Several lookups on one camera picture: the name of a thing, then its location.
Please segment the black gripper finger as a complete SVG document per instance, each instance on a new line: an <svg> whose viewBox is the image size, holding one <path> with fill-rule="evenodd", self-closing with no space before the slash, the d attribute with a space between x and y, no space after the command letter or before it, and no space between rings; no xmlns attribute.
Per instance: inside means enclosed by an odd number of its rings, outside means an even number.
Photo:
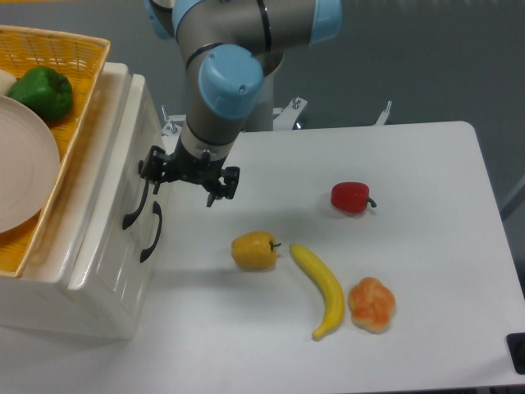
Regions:
<svg viewBox="0 0 525 394"><path fill-rule="evenodd" d="M153 193L157 194L161 184L177 180L175 155L167 154L160 146L152 145L145 160L139 164L139 176L153 185Z"/></svg>
<svg viewBox="0 0 525 394"><path fill-rule="evenodd" d="M207 207L211 208L216 200L233 199L240 180L239 167L226 167L220 170L217 177L205 182L208 192Z"/></svg>

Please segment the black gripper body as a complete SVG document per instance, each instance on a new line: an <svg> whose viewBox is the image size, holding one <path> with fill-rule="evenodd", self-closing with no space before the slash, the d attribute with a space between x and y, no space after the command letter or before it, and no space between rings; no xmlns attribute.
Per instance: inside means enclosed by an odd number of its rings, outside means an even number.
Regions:
<svg viewBox="0 0 525 394"><path fill-rule="evenodd" d="M221 175L225 159L211 160L210 153L196 158L184 147L176 147L171 155L171 174L175 181L186 181L195 185L215 184Z"/></svg>

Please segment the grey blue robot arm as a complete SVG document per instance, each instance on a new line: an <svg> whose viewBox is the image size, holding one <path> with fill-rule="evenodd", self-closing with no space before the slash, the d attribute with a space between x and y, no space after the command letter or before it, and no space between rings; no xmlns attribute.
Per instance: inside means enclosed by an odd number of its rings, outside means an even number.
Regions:
<svg viewBox="0 0 525 394"><path fill-rule="evenodd" d="M341 29L339 1L147 1L161 36L176 40L189 78L191 105L171 154L153 146L140 175L159 187L186 181L208 192L208 203L232 199L238 167L225 167L258 104L275 56L333 39Z"/></svg>

